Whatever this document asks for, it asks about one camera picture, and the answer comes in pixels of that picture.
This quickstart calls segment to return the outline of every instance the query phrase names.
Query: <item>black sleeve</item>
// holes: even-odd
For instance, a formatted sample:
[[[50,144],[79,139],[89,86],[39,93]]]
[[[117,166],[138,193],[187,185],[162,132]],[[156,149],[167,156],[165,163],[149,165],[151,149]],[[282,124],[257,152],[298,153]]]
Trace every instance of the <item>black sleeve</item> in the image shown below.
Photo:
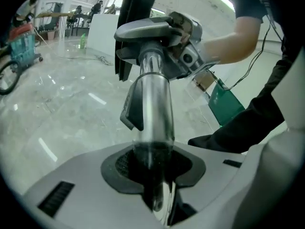
[[[267,14],[264,5],[259,0],[232,0],[232,2],[236,18],[247,16],[262,20],[263,16]]]

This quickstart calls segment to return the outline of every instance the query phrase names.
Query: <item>marble floor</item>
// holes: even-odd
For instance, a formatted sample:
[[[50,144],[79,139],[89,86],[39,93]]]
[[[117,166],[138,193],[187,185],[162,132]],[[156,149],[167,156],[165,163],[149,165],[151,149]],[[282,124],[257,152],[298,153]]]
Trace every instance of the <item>marble floor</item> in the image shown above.
[[[66,40],[61,48],[65,58],[39,46],[43,62],[25,71],[15,90],[0,99],[1,171],[20,194],[73,156],[132,139],[119,118],[140,68],[134,66],[128,81],[120,82],[114,66],[79,49],[79,43],[79,38]],[[50,46],[57,52],[57,42]],[[113,57],[104,56],[114,63]],[[171,92],[176,141],[187,143],[219,128],[190,79],[171,82]]]

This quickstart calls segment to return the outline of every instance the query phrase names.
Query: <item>green bottle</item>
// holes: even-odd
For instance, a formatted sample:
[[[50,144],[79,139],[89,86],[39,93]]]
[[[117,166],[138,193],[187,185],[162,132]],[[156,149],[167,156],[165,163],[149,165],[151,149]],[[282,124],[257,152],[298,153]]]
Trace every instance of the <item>green bottle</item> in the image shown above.
[[[80,45],[81,45],[80,49],[84,49],[85,48],[85,45],[86,45],[86,34],[85,33],[81,36],[81,43],[80,43]]]

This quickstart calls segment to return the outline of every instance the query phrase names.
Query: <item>white counter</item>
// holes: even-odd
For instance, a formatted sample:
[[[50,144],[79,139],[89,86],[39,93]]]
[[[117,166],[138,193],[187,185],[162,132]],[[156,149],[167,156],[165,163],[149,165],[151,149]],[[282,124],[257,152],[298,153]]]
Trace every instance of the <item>white counter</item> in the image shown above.
[[[117,29],[118,19],[119,16],[115,14],[95,14],[90,25],[87,48],[114,56],[113,36]]]

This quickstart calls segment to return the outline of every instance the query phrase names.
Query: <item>metal cylinder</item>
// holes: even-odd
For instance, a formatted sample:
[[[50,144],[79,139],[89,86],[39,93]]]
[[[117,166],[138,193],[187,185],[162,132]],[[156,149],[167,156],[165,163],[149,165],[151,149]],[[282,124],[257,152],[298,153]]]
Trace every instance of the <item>metal cylinder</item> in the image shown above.
[[[164,169],[174,142],[169,81],[162,75],[162,55],[146,52],[141,61],[143,130],[133,140],[137,160],[148,169]]]

